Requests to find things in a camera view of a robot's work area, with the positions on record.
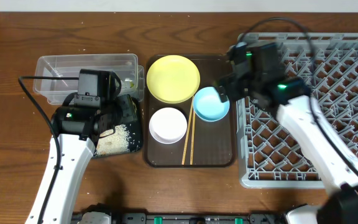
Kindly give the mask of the pile of rice and nuts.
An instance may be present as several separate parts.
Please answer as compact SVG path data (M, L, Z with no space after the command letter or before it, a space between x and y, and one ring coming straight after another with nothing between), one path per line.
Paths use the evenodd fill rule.
M96 146L97 157L124 154L129 150L130 132L125 124L102 133Z

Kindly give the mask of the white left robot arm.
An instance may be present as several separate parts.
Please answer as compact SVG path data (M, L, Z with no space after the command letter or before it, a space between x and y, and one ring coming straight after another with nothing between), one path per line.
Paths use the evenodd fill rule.
M70 223L80 184L89 161L136 152L142 147L141 127L122 124L104 134L99 144L62 134L50 141L50 158L27 223Z

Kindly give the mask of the green clear plastic wrapper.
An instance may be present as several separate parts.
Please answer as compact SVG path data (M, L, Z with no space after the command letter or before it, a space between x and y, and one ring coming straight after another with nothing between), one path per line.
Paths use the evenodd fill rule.
M121 80L121 90L122 91L130 91L135 88L135 83L130 78L124 78Z

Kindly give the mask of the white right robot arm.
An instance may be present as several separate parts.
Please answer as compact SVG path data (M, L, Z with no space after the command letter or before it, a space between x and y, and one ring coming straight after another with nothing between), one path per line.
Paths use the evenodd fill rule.
M285 214L286 223L358 223L358 157L327 122L310 88L282 72L231 73L215 81L221 101L249 97L270 113L300 145L329 196L320 207L304 205Z

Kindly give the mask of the light blue bowl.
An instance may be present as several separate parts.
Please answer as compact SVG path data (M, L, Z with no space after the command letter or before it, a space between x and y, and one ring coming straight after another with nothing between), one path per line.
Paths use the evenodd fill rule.
M228 114L229 109L229 101L222 102L218 92L212 86L202 88L195 94L193 110L203 121L219 121Z

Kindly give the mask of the white bowl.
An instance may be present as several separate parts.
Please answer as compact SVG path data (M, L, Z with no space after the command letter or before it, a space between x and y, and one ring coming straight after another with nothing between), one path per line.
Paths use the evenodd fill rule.
M156 111L149 121L149 132L159 143L178 142L187 131L185 115L175 108L162 108Z

